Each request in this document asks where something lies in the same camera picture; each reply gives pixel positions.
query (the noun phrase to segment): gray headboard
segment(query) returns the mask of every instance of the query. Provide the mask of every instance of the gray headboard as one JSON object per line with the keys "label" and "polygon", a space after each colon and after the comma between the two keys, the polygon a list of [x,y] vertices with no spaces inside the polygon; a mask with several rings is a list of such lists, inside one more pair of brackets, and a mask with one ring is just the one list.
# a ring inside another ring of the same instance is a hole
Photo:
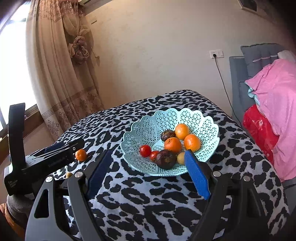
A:
{"label": "gray headboard", "polygon": [[249,87],[244,83],[254,77],[264,66],[278,59],[277,53],[284,48],[278,44],[256,44],[241,46],[244,56],[229,57],[232,82],[232,107],[238,120],[242,123],[245,111],[255,104],[248,96]]}

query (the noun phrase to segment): beige wall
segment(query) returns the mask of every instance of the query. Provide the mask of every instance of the beige wall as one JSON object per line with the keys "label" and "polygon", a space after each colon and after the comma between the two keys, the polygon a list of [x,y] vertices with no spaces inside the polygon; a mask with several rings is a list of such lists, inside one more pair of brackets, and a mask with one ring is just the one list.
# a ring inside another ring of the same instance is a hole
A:
{"label": "beige wall", "polygon": [[100,56],[100,94],[106,108],[178,89],[231,109],[210,50],[232,98],[229,56],[240,46],[276,42],[294,51],[284,28],[241,10],[237,0],[113,0],[86,9]]}
{"label": "beige wall", "polygon": [[[33,151],[50,146],[53,143],[54,140],[50,135],[45,123],[43,123],[24,138],[25,154],[28,155]],[[3,176],[4,168],[9,164],[9,157],[7,157],[0,165],[0,203],[6,202],[7,192],[4,186]]]}

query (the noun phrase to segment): fruit basket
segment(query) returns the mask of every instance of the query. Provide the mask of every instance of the fruit basket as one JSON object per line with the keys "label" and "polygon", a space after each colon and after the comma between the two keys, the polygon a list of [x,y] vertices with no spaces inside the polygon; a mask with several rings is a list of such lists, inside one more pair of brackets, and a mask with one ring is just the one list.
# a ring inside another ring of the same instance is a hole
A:
{"label": "fruit basket", "polygon": [[163,150],[164,142],[160,139],[161,133],[167,129],[174,130],[179,123],[186,124],[190,133],[200,139],[201,148],[194,152],[194,155],[199,161],[206,162],[219,144],[219,128],[214,124],[212,117],[204,117],[199,110],[191,111],[188,108],[181,111],[174,108],[166,111],[159,110],[153,116],[146,115],[140,121],[134,122],[131,131],[124,133],[123,141],[120,143],[123,159],[131,168],[151,176],[169,177],[186,173],[185,165],[175,164],[172,169],[165,170],[139,154],[139,148],[142,145],[149,145],[152,150]]}

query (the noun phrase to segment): pink blanket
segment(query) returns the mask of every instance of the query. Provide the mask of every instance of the pink blanket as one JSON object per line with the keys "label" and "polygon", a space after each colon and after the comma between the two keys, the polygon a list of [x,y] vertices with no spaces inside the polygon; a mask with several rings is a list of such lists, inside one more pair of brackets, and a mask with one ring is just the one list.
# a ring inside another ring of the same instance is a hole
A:
{"label": "pink blanket", "polygon": [[275,60],[246,83],[279,135],[273,149],[274,168],[282,181],[292,179],[296,176],[296,64]]}

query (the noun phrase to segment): black cable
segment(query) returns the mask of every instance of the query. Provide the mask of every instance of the black cable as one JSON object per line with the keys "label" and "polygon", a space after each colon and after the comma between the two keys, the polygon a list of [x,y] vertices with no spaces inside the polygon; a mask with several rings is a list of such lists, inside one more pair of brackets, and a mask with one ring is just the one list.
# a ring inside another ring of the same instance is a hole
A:
{"label": "black cable", "polygon": [[230,100],[229,100],[229,97],[228,97],[228,94],[227,94],[227,91],[226,91],[226,88],[225,88],[225,85],[224,85],[224,81],[223,81],[223,79],[222,79],[222,76],[221,76],[221,73],[220,73],[220,70],[219,70],[219,67],[218,67],[218,64],[217,64],[217,59],[216,59],[217,56],[216,56],[215,54],[214,54],[213,56],[214,56],[214,58],[215,58],[215,63],[216,63],[217,69],[218,69],[218,71],[219,71],[219,75],[220,75],[220,78],[221,78],[221,80],[222,80],[223,87],[224,87],[225,93],[226,93],[226,95],[227,95],[227,99],[228,99],[228,101],[229,101],[229,104],[230,104],[230,106],[231,106],[232,112],[233,112],[234,116],[237,118],[237,116],[236,116],[236,114],[235,114],[235,112],[234,112],[234,110],[233,110],[233,108],[232,108],[232,105],[231,105],[231,103],[230,103]]}

